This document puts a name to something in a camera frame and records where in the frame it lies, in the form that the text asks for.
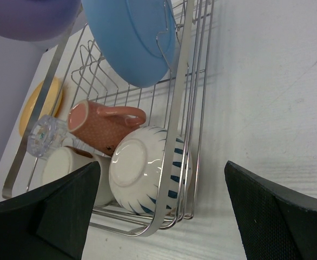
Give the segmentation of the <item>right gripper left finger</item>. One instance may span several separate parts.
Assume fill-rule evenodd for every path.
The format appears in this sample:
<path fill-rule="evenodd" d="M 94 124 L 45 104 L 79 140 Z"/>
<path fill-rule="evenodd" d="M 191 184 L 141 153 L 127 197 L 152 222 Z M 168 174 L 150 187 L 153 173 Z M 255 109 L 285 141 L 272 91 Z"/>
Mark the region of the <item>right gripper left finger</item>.
<path fill-rule="evenodd" d="M 0 259 L 81 259 L 100 176 L 92 162 L 0 201 Z"/>

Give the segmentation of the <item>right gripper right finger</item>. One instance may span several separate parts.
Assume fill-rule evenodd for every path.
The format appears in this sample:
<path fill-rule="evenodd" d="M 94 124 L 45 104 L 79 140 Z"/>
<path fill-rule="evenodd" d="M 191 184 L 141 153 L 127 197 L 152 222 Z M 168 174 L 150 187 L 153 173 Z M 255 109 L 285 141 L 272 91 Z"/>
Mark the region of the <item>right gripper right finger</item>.
<path fill-rule="evenodd" d="M 247 259 L 317 259 L 317 199 L 228 161 L 224 176 Z"/>

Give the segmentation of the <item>clear glass tumbler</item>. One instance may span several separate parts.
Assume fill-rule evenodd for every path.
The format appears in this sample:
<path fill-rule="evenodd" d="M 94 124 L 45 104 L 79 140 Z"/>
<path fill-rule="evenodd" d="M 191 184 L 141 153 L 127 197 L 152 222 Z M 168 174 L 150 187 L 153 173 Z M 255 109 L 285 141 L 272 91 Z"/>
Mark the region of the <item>clear glass tumbler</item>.
<path fill-rule="evenodd" d="M 83 142 L 68 132 L 67 122 L 44 115 L 33 126 L 27 142 L 27 152 L 47 160 L 58 148 L 69 146 L 82 149 Z"/>

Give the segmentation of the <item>yellow plate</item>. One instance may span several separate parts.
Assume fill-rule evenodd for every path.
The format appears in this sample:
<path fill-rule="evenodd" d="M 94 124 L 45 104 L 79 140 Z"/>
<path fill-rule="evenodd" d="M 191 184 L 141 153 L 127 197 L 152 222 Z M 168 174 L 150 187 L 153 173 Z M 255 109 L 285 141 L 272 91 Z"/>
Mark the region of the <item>yellow plate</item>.
<path fill-rule="evenodd" d="M 44 102 L 43 108 L 41 110 L 41 113 L 39 115 L 39 118 L 41 118 L 44 115 L 50 115 L 52 113 L 53 116 L 56 115 L 63 96 L 63 90 L 61 90 L 61 81 L 59 78 L 54 77 L 50 86 L 50 89 L 48 91 L 46 100 Z M 19 134 L 20 136 L 23 136 L 24 131 L 27 127 L 29 118 L 31 116 L 31 113 L 33 111 L 33 108 L 36 104 L 38 95 L 43 87 L 43 81 L 36 87 L 36 89 L 33 91 L 31 96 L 29 97 L 28 101 L 26 102 L 21 119 L 19 122 Z"/>

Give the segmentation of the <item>blue plate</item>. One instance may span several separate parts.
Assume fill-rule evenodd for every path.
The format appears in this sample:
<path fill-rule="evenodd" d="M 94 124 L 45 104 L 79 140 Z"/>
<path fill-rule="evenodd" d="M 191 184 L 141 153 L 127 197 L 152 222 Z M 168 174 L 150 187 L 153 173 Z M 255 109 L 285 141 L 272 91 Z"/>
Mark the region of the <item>blue plate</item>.
<path fill-rule="evenodd" d="M 173 64 L 171 1 L 82 1 L 90 31 L 107 62 L 127 83 L 147 88 Z"/>

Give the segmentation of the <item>purple plate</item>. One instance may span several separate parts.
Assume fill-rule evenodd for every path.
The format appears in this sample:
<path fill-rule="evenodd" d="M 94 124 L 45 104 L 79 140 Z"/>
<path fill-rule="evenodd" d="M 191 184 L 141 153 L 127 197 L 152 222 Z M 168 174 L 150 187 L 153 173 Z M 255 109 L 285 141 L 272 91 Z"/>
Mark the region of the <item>purple plate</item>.
<path fill-rule="evenodd" d="M 1 1 L 0 36 L 19 41 L 45 41 L 73 23 L 80 1 Z"/>

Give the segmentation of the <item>brown and white cup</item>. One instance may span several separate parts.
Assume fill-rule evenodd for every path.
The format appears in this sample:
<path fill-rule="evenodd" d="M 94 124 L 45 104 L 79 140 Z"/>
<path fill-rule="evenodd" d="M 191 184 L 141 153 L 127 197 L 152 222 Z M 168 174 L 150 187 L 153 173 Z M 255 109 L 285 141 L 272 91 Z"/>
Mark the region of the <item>brown and white cup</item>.
<path fill-rule="evenodd" d="M 41 184 L 51 183 L 94 161 L 98 162 L 101 168 L 94 205 L 99 207 L 106 206 L 115 200 L 109 185 L 109 166 L 111 159 L 108 157 L 89 153 L 70 146 L 58 148 L 47 159 L 41 177 Z"/>

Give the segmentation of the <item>pink mug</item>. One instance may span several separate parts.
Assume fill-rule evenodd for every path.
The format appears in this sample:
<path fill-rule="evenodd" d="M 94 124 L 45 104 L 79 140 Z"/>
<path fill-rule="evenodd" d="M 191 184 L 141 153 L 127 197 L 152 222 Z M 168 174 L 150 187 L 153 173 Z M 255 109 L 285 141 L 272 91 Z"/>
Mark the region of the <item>pink mug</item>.
<path fill-rule="evenodd" d="M 119 143 L 146 118 L 146 113 L 136 107 L 110 107 L 82 100 L 69 111 L 67 126 L 68 132 L 82 142 L 112 156 Z"/>

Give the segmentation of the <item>white blue-striped bowl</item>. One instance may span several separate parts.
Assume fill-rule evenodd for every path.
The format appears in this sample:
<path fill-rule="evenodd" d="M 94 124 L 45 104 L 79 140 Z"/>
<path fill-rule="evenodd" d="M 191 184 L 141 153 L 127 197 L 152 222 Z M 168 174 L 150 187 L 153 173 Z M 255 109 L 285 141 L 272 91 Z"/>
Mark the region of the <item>white blue-striped bowl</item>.
<path fill-rule="evenodd" d="M 109 167 L 111 191 L 124 209 L 137 215 L 152 215 L 157 202 L 167 130 L 145 126 L 129 133 L 117 146 Z M 173 166 L 165 213 L 176 208 L 180 184 L 190 185 L 193 163 L 183 159 L 182 136 L 175 139 Z"/>

